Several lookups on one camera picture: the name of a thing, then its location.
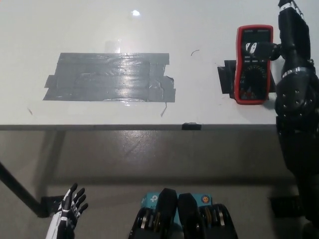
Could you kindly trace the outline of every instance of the multimeter display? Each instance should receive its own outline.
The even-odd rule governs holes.
[[[272,42],[271,26],[240,27],[237,33],[235,99],[239,104],[262,104],[270,87],[270,62],[242,50],[247,43]]]

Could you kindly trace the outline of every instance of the multimeter dial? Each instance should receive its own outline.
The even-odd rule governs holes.
[[[239,96],[242,100],[264,100],[267,96],[267,66],[244,67],[240,78]]]

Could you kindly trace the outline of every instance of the white table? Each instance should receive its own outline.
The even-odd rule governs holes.
[[[279,42],[278,1],[270,0],[2,0],[0,129],[181,129],[274,125],[272,107],[240,106],[221,93],[217,66],[235,60],[239,26],[269,24]],[[299,1],[319,40],[318,0]],[[60,53],[169,53],[175,103],[42,101]],[[319,44],[312,45],[319,60]],[[280,64],[273,64],[277,82]],[[270,95],[273,104],[275,95]],[[42,216],[42,206],[2,168],[0,175]]]

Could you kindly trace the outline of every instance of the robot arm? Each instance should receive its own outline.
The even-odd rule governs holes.
[[[81,204],[86,199],[85,189],[82,188],[78,193],[72,194],[77,189],[74,184],[65,194],[56,214],[53,215],[46,239],[74,239],[74,229],[83,211],[88,208],[88,204]]]
[[[304,238],[319,238],[319,79],[311,59],[309,27],[294,0],[279,1],[281,45],[248,49],[285,63],[276,85],[277,132],[286,167],[294,174],[306,218]]]

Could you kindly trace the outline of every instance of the robot finger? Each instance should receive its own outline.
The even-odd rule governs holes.
[[[88,206],[89,206],[89,204],[84,204],[81,208],[80,208],[80,210],[79,210],[79,212],[77,213],[77,215],[76,215],[76,218],[77,219],[79,219],[80,218],[80,216],[82,215],[82,213],[84,212],[84,210],[86,210],[87,208],[88,208]]]
[[[79,198],[79,200],[75,204],[75,211],[77,211],[78,208],[80,208],[81,203],[83,203],[85,199],[86,199],[86,195],[85,194],[82,197]]]
[[[66,203],[66,199],[67,198],[70,198],[70,201],[68,202],[71,203],[72,202],[72,194],[75,192],[75,190],[77,189],[78,187],[78,184],[75,183],[72,185],[72,187],[66,192],[66,194],[64,195],[64,198],[62,199],[62,202],[58,208],[58,210],[60,211],[62,209],[62,207],[64,208],[65,207],[65,203]]]
[[[85,189],[84,189],[84,188],[81,188],[81,190],[74,195],[73,202],[74,202],[75,204],[76,204],[76,202],[78,201],[78,199],[84,194],[84,192],[85,192]]]

